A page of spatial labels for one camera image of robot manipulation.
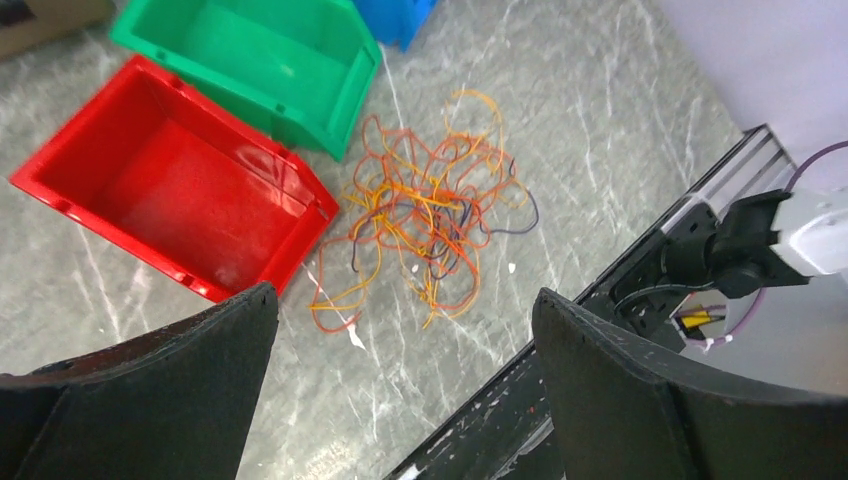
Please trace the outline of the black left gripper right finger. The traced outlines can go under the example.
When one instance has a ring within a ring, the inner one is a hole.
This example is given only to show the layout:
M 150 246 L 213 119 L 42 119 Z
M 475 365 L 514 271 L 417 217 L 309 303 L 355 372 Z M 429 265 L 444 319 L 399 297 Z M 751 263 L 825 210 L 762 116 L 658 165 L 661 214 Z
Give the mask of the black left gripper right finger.
M 570 479 L 843 479 L 847 401 L 685 358 L 550 289 L 534 343 Z

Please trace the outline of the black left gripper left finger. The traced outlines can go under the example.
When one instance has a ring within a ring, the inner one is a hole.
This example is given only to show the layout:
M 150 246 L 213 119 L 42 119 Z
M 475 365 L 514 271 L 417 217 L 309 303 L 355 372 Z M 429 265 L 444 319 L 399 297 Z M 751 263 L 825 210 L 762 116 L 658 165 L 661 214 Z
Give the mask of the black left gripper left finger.
M 120 344 L 1 378 L 5 479 L 233 479 L 278 329 L 263 282 Z

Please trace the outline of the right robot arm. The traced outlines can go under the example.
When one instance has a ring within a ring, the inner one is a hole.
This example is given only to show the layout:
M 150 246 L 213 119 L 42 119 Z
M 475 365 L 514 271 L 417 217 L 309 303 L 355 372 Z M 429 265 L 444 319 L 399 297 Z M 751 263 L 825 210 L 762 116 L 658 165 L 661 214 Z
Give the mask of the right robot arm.
M 773 190 L 730 205 L 713 232 L 671 240 L 661 267 L 674 284 L 728 299 L 847 270 L 847 189 Z

